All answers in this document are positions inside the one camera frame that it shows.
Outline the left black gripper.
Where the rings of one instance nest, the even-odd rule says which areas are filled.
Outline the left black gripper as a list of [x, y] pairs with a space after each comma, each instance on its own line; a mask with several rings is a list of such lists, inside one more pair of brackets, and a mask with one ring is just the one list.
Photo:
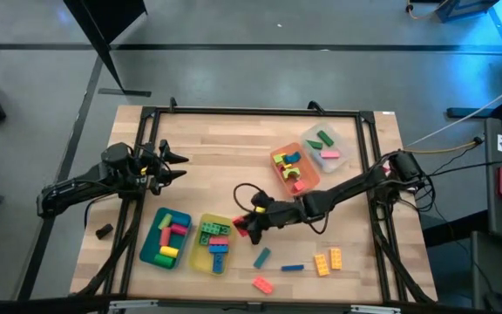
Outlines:
[[160, 155], [156, 153], [152, 143], [137, 145], [137, 148], [140, 149], [140, 173], [150, 177], [148, 188], [154, 195], [161, 193], [164, 184], [171, 184], [173, 180], [187, 173], [185, 170], [164, 170], [163, 161], [169, 164], [189, 161], [187, 157], [173, 153], [167, 140], [161, 140], [159, 143]]

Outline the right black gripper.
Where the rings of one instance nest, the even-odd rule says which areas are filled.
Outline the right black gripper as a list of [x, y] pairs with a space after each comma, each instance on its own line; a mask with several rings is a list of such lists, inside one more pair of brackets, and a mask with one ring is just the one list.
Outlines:
[[262, 230], [277, 227], [283, 228], [286, 225], [302, 223], [307, 220], [306, 212], [302, 201], [294, 198], [293, 201], [276, 201], [267, 195], [256, 194], [252, 197], [251, 203], [255, 207], [264, 208], [264, 213], [242, 215], [238, 218], [239, 225], [248, 225], [255, 222], [258, 228], [248, 230], [248, 236], [253, 245], [258, 245], [262, 238]]

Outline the red toy brick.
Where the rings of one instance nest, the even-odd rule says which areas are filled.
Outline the red toy brick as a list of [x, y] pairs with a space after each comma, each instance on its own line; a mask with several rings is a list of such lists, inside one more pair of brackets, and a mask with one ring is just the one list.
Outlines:
[[232, 220], [232, 224], [235, 226], [237, 232], [242, 237], [248, 236], [248, 231], [247, 231], [246, 227], [244, 226], [244, 222], [245, 222], [245, 219], [243, 216], [236, 216]]

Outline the teal wooden plank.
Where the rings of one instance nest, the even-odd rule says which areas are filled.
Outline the teal wooden plank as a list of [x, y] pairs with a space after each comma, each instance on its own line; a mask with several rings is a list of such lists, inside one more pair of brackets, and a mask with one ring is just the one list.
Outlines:
[[271, 250], [269, 248], [264, 248], [261, 253], [258, 255], [258, 257], [255, 259], [253, 266], [256, 269], [260, 269], [263, 264], [267, 261], [271, 254]]

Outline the orange toy brick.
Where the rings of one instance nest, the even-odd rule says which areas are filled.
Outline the orange toy brick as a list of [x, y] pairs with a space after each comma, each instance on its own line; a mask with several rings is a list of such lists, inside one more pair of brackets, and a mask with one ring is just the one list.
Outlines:
[[262, 276], [256, 276], [252, 285], [266, 295], [269, 295], [274, 291], [274, 285]]

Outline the orange plastic bin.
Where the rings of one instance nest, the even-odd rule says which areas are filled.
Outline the orange plastic bin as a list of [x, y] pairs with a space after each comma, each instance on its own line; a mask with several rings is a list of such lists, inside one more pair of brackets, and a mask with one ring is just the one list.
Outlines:
[[[276, 154], [293, 154], [294, 152], [298, 151], [302, 158], [292, 164], [292, 167], [298, 167], [301, 171], [301, 177], [299, 180], [303, 181], [305, 183], [305, 189], [301, 192], [294, 192], [293, 191], [293, 185], [296, 181], [295, 179], [289, 179], [287, 181], [283, 180], [282, 178], [282, 173], [278, 171], [278, 166], [275, 165], [273, 161], [273, 156]], [[313, 189], [320, 181], [319, 175], [317, 174], [315, 168], [313, 167], [311, 161], [309, 160], [309, 157], [306, 155], [303, 147], [297, 143], [297, 142], [292, 142], [285, 147], [280, 147], [275, 149], [270, 153], [270, 162], [272, 167], [274, 168], [275, 171], [275, 176], [278, 178], [278, 181], [282, 184], [284, 187], [285, 191], [292, 196], [297, 196], [297, 195], [302, 195], [305, 192], [308, 192], [309, 190]]]

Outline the yellow plastic bin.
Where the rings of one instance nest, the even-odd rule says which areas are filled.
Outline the yellow plastic bin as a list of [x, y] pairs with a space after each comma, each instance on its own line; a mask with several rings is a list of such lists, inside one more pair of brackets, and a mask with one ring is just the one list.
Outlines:
[[[229, 239], [229, 244], [228, 244], [229, 251], [224, 255], [224, 269], [221, 274], [216, 274], [216, 273], [213, 273], [213, 271], [212, 271], [214, 258], [213, 258], [213, 254], [208, 251], [209, 244], [207, 246], [203, 246], [203, 245], [199, 244], [200, 233], [202, 232], [200, 230], [200, 227], [203, 222], [212, 222], [212, 223], [216, 223], [218, 225], [220, 225], [220, 224], [228, 225], [231, 228], [230, 235], [220, 235], [220, 234], [211, 235], [210, 234], [211, 236], [227, 236]], [[219, 215], [204, 214], [200, 218], [200, 222], [198, 223], [198, 225], [195, 229], [195, 238], [194, 238], [193, 247], [191, 249], [190, 256], [189, 256], [190, 266], [194, 270], [202, 271], [202, 272], [209, 273], [212, 275], [216, 275], [216, 276], [223, 275], [227, 270], [228, 259], [230, 257], [230, 253], [234, 249], [234, 245], [235, 245], [234, 240], [235, 240], [234, 226], [228, 218], [223, 217], [223, 216], [219, 216]]]

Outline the teal plastic bin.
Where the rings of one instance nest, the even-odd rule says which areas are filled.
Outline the teal plastic bin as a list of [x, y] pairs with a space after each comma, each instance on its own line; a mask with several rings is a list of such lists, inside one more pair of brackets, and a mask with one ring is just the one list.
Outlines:
[[[169, 213], [172, 216], [174, 216], [174, 215], [189, 215], [187, 213], [173, 210], [170, 208], [159, 208], [153, 218], [153, 222], [152, 222], [151, 227], [147, 233], [147, 236], [146, 236], [146, 239], [145, 239], [144, 244], [142, 246], [142, 249], [139, 253], [139, 259], [142, 262], [150, 263], [151, 265], [157, 266], [153, 263], [153, 259], [157, 254], [159, 254], [159, 249], [161, 247], [159, 245], [161, 230], [158, 229], [158, 225], [166, 213]], [[173, 270], [178, 266], [178, 264], [180, 263], [180, 259], [184, 254], [184, 250], [185, 250], [187, 239], [188, 239], [188, 234], [189, 234], [189, 231], [191, 230], [191, 228], [192, 228], [192, 218], [191, 218], [191, 224], [188, 226], [188, 231], [187, 231], [186, 236], [175, 235], [175, 234], [171, 233], [171, 237], [170, 237], [170, 241], [169, 241], [168, 246], [178, 249], [179, 254], [178, 254], [178, 257], [175, 258], [175, 265], [171, 269], [165, 269], [162, 267], [160, 267], [160, 268], [165, 269], [165, 270]]]

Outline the clear plastic bin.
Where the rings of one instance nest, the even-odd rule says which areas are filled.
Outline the clear plastic bin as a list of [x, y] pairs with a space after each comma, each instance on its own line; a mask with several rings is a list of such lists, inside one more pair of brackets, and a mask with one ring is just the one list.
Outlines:
[[[324, 131], [333, 141], [334, 145], [332, 147], [326, 146], [322, 140], [316, 135], [318, 131]], [[316, 163], [316, 165], [324, 173], [332, 173], [337, 170], [341, 165], [343, 165], [349, 157], [349, 149], [345, 143], [343, 137], [335, 131], [335, 129], [327, 123], [319, 123], [304, 133], [301, 134], [300, 139], [302, 141], [302, 146], [308, 152], [311, 159]], [[316, 150], [312, 148], [307, 140], [319, 141], [323, 144], [322, 150]], [[320, 155], [321, 151], [332, 150], [338, 151], [341, 155], [338, 159], [323, 159]]]

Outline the black partition panel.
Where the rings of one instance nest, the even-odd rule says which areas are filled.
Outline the black partition panel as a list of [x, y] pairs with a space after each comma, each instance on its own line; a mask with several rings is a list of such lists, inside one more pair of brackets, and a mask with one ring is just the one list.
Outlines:
[[149, 98], [151, 92], [127, 90], [123, 87], [111, 56], [112, 42], [141, 15], [148, 14], [144, 0], [63, 0], [63, 2], [119, 87], [104, 88], [102, 93]]

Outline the black crossbar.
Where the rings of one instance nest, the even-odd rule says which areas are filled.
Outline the black crossbar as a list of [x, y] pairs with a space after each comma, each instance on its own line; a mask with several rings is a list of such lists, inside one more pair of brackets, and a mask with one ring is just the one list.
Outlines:
[[224, 311], [264, 312], [268, 310], [340, 311], [343, 313], [376, 314], [498, 314], [497, 312], [441, 304], [418, 304], [390, 301], [379, 305], [366, 304], [307, 304], [282, 302], [222, 302], [183, 300], [127, 300], [120, 294], [102, 296], [75, 296], [34, 299], [26, 301], [0, 301], [0, 314], [85, 314], [94, 311], [130, 310], [150, 307], [180, 307], [222, 309]]

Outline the black side table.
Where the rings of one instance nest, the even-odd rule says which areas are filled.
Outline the black side table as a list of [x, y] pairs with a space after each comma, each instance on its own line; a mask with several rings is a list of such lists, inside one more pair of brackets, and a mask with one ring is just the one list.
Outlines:
[[498, 174], [502, 167], [502, 121], [485, 121], [485, 167], [487, 183], [487, 228], [471, 233], [472, 306], [485, 308], [489, 290], [502, 295], [502, 195], [499, 193]]

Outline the black computer mouse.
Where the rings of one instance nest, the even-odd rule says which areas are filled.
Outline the black computer mouse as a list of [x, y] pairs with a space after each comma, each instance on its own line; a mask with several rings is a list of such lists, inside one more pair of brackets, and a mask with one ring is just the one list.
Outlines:
[[502, 294], [493, 291], [486, 292], [484, 304], [487, 310], [502, 314]]

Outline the blue lit box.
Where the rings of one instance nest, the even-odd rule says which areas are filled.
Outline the blue lit box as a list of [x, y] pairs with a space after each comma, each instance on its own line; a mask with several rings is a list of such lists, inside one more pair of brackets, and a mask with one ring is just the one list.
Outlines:
[[442, 23], [484, 15], [499, 0], [444, 0], [435, 10]]

